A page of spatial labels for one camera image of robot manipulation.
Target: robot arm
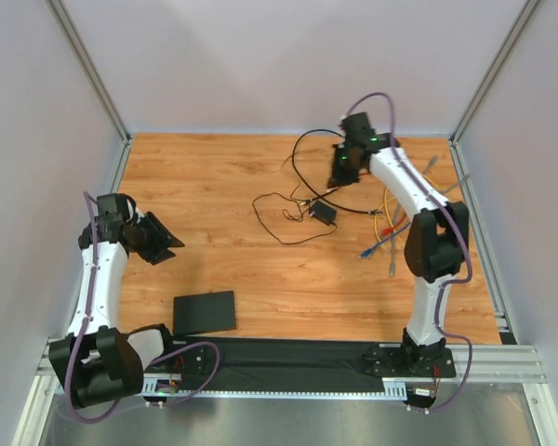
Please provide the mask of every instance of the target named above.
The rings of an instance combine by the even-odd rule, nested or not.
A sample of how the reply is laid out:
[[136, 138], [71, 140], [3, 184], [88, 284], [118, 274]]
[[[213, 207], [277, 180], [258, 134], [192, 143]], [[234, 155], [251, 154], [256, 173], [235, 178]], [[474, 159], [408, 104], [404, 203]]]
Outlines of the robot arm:
[[[98, 240], [91, 240], [90, 225], [78, 243], [83, 258], [79, 301], [67, 335], [49, 345], [48, 357], [62, 386], [73, 361], [71, 399], [74, 407], [87, 407], [139, 393], [143, 371], [166, 348], [171, 336], [163, 325], [145, 327], [130, 335], [117, 328], [122, 275], [130, 253], [156, 265], [174, 256], [170, 247], [184, 244], [153, 215], [146, 215], [132, 198], [121, 193], [97, 199], [95, 217]], [[79, 353], [71, 358], [73, 344], [86, 318], [93, 265], [93, 243], [98, 247], [97, 274], [88, 309], [88, 326]]]
[[[411, 319], [404, 329], [401, 355], [396, 360], [407, 370], [430, 369], [428, 365], [441, 358], [445, 351], [445, 339], [437, 329], [434, 317], [438, 292], [444, 282], [455, 278], [464, 261], [458, 240], [434, 201], [453, 217], [465, 243], [469, 239], [469, 212], [464, 203], [451, 203], [438, 193], [411, 164], [397, 141], [396, 150], [400, 156], [395, 157], [390, 135], [377, 135], [366, 113], [345, 117], [341, 127], [345, 136], [340, 144], [334, 146], [328, 187], [357, 182], [359, 171], [367, 169], [392, 191], [411, 221], [405, 244], [405, 262], [416, 276], [414, 303]], [[408, 169], [404, 169], [402, 164], [406, 164]], [[431, 198], [406, 170], [415, 173]], [[449, 287], [445, 289], [438, 321], [444, 320], [448, 294]]]

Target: wooden tabletop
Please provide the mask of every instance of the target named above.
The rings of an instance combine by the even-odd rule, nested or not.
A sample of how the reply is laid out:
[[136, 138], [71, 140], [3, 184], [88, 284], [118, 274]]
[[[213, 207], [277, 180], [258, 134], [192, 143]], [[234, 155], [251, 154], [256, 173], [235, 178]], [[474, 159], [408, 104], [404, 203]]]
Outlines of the wooden tabletop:
[[[123, 330], [157, 322], [171, 329], [175, 296], [234, 290], [238, 329], [217, 335], [401, 340], [412, 309], [414, 277], [405, 265], [401, 241], [394, 278], [388, 271], [390, 243], [371, 259], [358, 259], [376, 242], [372, 216], [339, 210], [334, 234], [292, 246], [278, 243], [257, 221], [255, 197], [273, 191], [288, 196], [299, 184], [291, 163], [284, 163], [295, 140], [294, 136], [137, 135], [120, 191], [135, 198], [143, 212], [154, 212], [186, 247], [155, 267], [136, 255], [130, 257], [120, 302]], [[445, 139], [400, 140], [419, 170], [439, 156], [429, 177], [440, 188], [457, 181]], [[310, 136], [299, 146], [299, 169], [317, 190], [326, 189], [335, 141]], [[382, 204], [382, 191], [380, 181], [366, 176], [330, 198], [344, 206], [374, 209]], [[312, 194], [302, 185], [295, 196]], [[459, 190], [449, 197], [460, 200]], [[328, 229], [308, 217], [301, 223], [286, 220], [282, 210], [295, 214], [297, 207], [277, 196], [258, 200], [257, 207], [263, 221], [286, 241]], [[384, 216], [378, 226], [388, 227]], [[445, 328], [478, 344], [499, 344], [473, 239], [470, 248], [474, 278], [453, 288]]]

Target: gray floor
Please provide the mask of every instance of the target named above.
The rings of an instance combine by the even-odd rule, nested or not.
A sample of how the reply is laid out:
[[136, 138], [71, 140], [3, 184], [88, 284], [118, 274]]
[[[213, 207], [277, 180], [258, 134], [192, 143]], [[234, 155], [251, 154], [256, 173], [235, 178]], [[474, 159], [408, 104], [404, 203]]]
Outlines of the gray floor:
[[[442, 384], [441, 399], [453, 389], [453, 385]], [[539, 444], [519, 385], [468, 385], [452, 408], [428, 416], [409, 413], [403, 403], [390, 401], [199, 398], [163, 410], [141, 407], [141, 401], [138, 397], [126, 399], [110, 419], [83, 426], [68, 418], [63, 397], [57, 397], [41, 444]], [[103, 409], [91, 409], [87, 415], [99, 410]]]

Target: white wall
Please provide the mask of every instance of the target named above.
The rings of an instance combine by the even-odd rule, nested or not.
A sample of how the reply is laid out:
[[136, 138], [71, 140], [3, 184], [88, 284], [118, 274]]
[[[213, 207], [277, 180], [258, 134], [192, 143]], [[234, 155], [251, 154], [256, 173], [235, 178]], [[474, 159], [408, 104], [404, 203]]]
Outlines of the white wall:
[[513, 327], [558, 408], [558, 0], [542, 2], [461, 145]]
[[82, 191], [120, 147], [45, 2], [0, 1], [0, 445], [73, 303]]
[[[394, 95], [402, 133], [448, 135], [523, 2], [64, 3], [133, 131], [335, 126], [381, 89]], [[367, 108], [386, 123], [384, 104]]]

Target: black power brick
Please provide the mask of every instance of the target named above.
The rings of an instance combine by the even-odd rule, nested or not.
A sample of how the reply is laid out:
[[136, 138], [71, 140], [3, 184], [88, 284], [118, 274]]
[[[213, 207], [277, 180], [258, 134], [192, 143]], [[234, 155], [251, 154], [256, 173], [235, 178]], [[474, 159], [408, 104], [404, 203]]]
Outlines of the black power brick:
[[337, 211], [323, 202], [314, 202], [314, 204], [310, 206], [308, 215], [330, 226], [335, 222]]

